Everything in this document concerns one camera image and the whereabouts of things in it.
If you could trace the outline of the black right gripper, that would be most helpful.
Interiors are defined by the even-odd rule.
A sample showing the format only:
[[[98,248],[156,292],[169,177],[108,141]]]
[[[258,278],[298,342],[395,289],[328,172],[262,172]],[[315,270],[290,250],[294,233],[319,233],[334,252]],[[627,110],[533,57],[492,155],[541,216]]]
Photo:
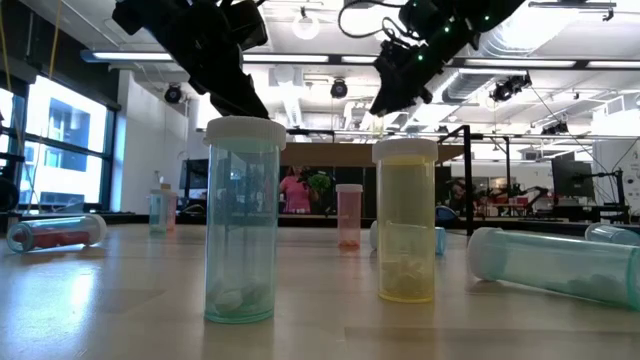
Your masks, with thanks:
[[[369,109],[372,115],[387,115],[412,106],[430,104],[433,94],[425,85],[442,73],[450,60],[443,44],[404,46],[399,42],[383,42],[377,57],[380,89]]]

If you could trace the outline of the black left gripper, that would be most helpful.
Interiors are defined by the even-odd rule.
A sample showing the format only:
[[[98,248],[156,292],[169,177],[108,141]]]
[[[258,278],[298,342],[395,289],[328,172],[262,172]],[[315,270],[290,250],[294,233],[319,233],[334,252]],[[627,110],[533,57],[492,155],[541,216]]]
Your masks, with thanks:
[[[241,69],[241,50],[231,31],[172,29],[167,32],[167,51],[193,75],[192,88],[200,95],[207,94],[220,115],[269,117],[252,76]],[[214,77],[231,81],[220,90]]]

